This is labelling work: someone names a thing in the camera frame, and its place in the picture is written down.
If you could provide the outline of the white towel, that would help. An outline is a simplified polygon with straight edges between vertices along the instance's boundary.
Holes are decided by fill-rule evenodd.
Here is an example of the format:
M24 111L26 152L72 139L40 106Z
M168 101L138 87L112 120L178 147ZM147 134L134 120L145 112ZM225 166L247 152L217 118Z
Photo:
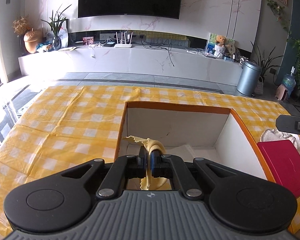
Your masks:
M260 137L260 142L279 140L289 140L300 154L300 137L297 134L280 132L277 129L266 129Z

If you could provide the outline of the yellow cloth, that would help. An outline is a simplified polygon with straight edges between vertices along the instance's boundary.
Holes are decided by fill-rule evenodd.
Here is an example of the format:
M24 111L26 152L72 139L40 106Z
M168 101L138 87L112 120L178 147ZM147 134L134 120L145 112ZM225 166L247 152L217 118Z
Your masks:
M170 183L168 179L163 177L154 178L151 172L151 152L154 150L159 150L159 154L165 154L166 150L163 144L157 140L150 138L144 139L130 135L125 137L124 140L136 143L143 146L147 150L147 171L146 177L141 179L140 189L143 191L166 191L171 190Z

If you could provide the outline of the pink small stool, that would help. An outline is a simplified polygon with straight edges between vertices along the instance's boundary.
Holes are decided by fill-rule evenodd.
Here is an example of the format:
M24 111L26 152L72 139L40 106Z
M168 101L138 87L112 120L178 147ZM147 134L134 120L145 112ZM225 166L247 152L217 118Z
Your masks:
M277 100L280 101L285 101L286 99L288 99L288 89L286 88L286 86L283 84L279 85L279 87L276 90L275 96Z

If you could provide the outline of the blue water bottle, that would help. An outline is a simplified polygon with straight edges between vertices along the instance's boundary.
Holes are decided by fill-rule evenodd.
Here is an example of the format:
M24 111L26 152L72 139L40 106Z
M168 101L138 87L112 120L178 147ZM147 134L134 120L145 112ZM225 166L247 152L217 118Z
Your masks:
M288 97L291 96L291 93L294 90L294 87L296 85L294 72L295 72L295 67L293 66L291 68L291 70L290 70L290 73L289 74L285 74L284 77L283 77L283 79L282 79L282 84L287 89Z

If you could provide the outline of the grey metal trash can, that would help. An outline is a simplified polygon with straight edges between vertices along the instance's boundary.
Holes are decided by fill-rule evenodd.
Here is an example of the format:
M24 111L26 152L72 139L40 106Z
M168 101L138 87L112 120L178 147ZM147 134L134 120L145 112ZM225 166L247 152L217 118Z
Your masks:
M250 61L244 61L242 72L237 84L237 91L246 96L252 96L256 88L262 68Z

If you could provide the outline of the potted leafy floor plant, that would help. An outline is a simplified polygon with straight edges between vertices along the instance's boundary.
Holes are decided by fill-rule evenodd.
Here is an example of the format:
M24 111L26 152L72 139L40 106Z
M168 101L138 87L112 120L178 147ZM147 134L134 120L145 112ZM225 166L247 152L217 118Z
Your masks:
M272 56L274 50L276 47L274 47L269 55L266 57L265 50L261 51L258 44L255 42L254 44L251 44L253 46L253 52L255 53L257 59L252 60L253 63L261 67L261 74L260 77L258 78L256 88L254 90L255 95L263 95L264 91L264 80L265 80L265 75L266 72L270 68L278 68L278 64L273 64L273 61L276 59L281 59L283 58L283 55L280 56Z

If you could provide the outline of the yellow checkered tablecloth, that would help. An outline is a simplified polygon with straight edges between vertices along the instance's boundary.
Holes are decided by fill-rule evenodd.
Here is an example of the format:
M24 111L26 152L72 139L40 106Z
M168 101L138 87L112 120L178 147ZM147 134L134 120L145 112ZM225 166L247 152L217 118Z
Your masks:
M278 103L223 94L115 86L49 87L0 146L0 239L294 239L300 233L300 197L295 197L297 210L286 230L253 235L225 226L203 202L188 200L177 190L141 190L142 178L130 179L119 197L98 202L88 217L68 229L14 230L4 213L4 200L13 189L93 159L115 162L123 110L129 101L232 108L256 143L266 129L277 129L279 115L288 115Z

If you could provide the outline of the hanging green vine plant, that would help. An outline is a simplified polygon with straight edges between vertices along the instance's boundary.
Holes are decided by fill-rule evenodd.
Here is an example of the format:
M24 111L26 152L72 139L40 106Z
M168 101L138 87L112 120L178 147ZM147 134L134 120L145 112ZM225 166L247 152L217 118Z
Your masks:
M295 38L291 31L291 24L286 19L285 7L279 5L274 0L266 0L267 6L270 7L274 16L276 16L277 22L281 24L282 29L288 34L287 42L291 44L293 49L296 49L296 59L294 63L295 70L293 74L295 75L295 80L300 89L300 38Z

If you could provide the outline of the orange-rimmed white cardboard box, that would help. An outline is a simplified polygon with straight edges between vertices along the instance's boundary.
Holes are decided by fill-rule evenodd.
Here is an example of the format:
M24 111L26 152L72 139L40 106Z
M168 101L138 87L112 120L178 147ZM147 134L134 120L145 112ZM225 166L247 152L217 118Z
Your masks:
M138 154L138 139L161 142L168 154L202 157L274 182L256 141L232 108L129 101L123 110L115 157Z

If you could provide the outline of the brown teddy bear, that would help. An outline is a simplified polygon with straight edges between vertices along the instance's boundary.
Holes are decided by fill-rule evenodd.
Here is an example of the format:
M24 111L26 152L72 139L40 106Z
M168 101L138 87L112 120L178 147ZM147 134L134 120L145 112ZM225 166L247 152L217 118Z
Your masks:
M217 59L222 59L225 53L225 44L226 44L226 37L222 35L217 35L215 39L215 47L214 47L214 56Z

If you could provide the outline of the white marble tv console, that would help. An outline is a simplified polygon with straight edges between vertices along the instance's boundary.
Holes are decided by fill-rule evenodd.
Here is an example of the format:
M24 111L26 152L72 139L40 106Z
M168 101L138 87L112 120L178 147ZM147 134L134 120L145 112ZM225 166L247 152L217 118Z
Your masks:
M230 61L213 59L185 49L148 49L81 46L22 56L23 75L47 76L61 73L125 73L168 76L224 85L238 84L242 67Z

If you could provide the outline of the small pink photo card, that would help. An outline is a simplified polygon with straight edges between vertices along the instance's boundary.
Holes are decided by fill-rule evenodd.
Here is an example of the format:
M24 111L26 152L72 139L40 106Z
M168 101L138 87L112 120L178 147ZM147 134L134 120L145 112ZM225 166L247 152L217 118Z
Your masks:
M88 46L94 44L94 37L83 37L82 38L83 45Z

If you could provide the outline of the white wifi router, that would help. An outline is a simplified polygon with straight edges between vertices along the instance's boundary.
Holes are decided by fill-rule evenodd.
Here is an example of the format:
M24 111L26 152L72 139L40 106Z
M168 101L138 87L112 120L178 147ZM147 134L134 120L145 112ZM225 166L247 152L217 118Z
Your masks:
M120 36L116 33L116 44L115 48L132 48L132 37L133 33L126 34L125 32L121 32Z

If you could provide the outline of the dried flower bouquet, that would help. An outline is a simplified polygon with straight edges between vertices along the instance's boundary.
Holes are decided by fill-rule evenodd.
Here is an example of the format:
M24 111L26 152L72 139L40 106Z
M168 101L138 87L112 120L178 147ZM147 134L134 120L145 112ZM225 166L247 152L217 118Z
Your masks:
M28 16L20 16L14 20L12 28L17 36L26 34L31 29Z

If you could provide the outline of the green plant in glass vase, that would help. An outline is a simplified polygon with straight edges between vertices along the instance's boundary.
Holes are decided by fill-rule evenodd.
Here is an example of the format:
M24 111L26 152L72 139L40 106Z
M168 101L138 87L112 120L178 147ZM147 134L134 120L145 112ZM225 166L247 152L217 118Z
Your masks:
M47 23L53 33L52 38L52 47L54 50L60 50L62 47L61 38L58 36L59 31L61 30L61 27L63 23L67 20L66 17L62 16L62 14L70 7L67 6L65 9L63 9L61 12L59 12L59 9L56 11L52 11L51 17L49 18L50 21L42 20L42 22Z

